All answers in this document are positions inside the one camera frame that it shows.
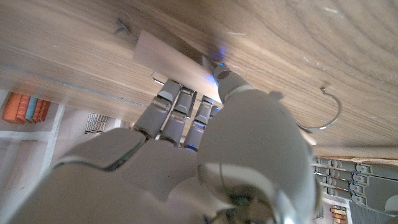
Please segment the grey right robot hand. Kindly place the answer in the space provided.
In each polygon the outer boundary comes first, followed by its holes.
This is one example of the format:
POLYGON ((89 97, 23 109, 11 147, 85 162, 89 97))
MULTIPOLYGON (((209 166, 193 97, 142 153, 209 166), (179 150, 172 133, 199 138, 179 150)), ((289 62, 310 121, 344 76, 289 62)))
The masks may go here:
POLYGON ((9 223, 309 223, 320 188, 310 145, 278 93, 224 65, 223 104, 199 145, 177 147, 144 114, 68 151, 9 223))

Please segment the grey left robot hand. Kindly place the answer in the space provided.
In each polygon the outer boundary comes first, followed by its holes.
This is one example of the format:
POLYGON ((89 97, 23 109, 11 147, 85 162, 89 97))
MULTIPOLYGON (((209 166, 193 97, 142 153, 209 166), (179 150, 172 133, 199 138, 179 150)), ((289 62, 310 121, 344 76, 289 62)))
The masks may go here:
POLYGON ((397 216, 397 167, 324 157, 315 158, 312 166, 326 194, 397 216))

